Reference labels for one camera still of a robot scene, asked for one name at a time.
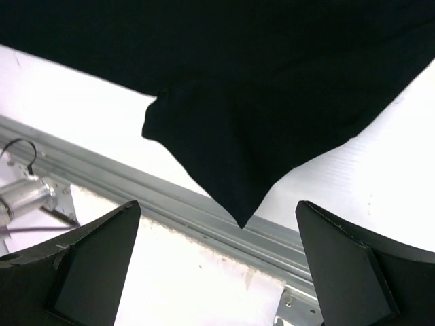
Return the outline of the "black t shirt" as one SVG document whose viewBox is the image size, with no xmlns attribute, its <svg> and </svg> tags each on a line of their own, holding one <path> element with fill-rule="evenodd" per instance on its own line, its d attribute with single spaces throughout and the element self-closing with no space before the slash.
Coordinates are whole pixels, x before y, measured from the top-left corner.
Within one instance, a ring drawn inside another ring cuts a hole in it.
<svg viewBox="0 0 435 326">
<path fill-rule="evenodd" d="M 244 227 L 434 59 L 433 1 L 2 1 L 1 43 L 151 95 L 142 135 Z"/>
</svg>

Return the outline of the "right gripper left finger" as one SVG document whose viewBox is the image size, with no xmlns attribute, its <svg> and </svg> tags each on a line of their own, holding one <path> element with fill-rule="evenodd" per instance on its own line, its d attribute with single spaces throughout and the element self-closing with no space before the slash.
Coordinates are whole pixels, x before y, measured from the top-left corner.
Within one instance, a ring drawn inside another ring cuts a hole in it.
<svg viewBox="0 0 435 326">
<path fill-rule="evenodd" d="M 141 208 L 130 201 L 35 246 L 1 257 L 1 324 L 113 325 Z"/>
</svg>

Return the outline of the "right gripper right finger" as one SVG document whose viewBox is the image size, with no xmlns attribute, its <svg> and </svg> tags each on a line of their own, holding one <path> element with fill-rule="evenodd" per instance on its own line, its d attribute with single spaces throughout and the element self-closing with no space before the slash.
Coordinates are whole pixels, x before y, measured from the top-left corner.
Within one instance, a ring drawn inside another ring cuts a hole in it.
<svg viewBox="0 0 435 326">
<path fill-rule="evenodd" d="M 296 219 L 324 325 L 434 324 L 434 253 L 309 201 Z"/>
</svg>

